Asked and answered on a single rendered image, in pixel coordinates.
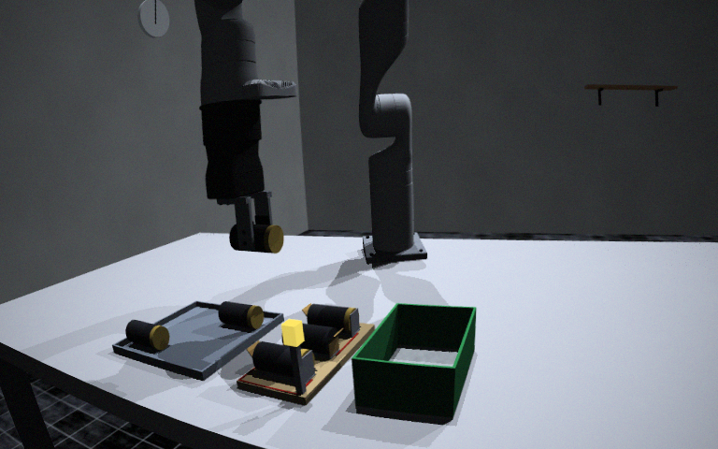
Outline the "black battery with gold end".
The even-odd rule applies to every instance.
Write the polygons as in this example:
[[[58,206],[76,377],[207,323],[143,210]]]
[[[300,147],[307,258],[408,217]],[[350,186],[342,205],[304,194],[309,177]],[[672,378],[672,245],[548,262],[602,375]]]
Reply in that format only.
[[[132,320],[127,324],[125,334],[129,341],[157,350],[164,350],[169,343],[169,332],[166,327],[138,320]]]
[[[302,324],[304,342],[300,348],[312,350],[314,353],[329,355],[328,343],[337,334],[337,329],[330,326]]]
[[[260,306],[224,301],[218,311],[224,324],[245,326],[258,329],[264,321],[264,312]]]
[[[310,325],[335,327],[337,331],[343,328],[342,332],[351,333],[350,314],[356,308],[312,304],[307,314],[307,322]]]
[[[253,350],[252,362],[259,370],[294,377],[289,346],[260,341]]]
[[[257,253],[279,253],[284,242],[283,231],[278,225],[255,224],[255,244]],[[229,241],[231,247],[236,251],[239,250],[237,225],[235,224],[230,231]]]

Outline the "green open-top box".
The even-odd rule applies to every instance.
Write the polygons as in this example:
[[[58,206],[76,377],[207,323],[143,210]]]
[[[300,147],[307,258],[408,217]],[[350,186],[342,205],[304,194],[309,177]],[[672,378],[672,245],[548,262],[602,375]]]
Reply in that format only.
[[[475,351],[476,309],[396,303],[352,357],[355,408],[453,420]]]

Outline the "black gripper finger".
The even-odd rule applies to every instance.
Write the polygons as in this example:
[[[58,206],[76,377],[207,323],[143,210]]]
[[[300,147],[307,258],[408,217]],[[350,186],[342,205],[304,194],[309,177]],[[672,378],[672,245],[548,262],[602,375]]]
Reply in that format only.
[[[254,223],[251,214],[251,197],[240,196],[231,199],[217,199],[217,204],[235,204],[238,246],[241,251],[255,251]]]
[[[246,196],[254,198],[255,224],[273,225],[270,205],[270,197],[272,197],[271,191],[261,191]]]

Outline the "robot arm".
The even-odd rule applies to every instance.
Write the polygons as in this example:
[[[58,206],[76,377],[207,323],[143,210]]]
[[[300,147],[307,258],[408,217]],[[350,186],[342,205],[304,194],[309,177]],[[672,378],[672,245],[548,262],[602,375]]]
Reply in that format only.
[[[194,5],[202,68],[227,61],[256,63],[253,27],[241,21],[242,0],[194,0]],[[377,91],[407,44],[409,0],[362,0],[358,17],[360,129],[367,138],[395,137],[368,159],[373,247],[400,252],[414,245],[411,104],[405,94]]]

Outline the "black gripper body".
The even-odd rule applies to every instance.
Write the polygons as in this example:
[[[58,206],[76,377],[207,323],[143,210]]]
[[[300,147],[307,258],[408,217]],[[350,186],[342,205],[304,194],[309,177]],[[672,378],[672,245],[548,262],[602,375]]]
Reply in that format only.
[[[293,81],[259,80],[255,62],[227,61],[202,68],[200,92],[208,199],[264,191],[258,155],[262,100],[258,99],[296,97],[296,85]]]

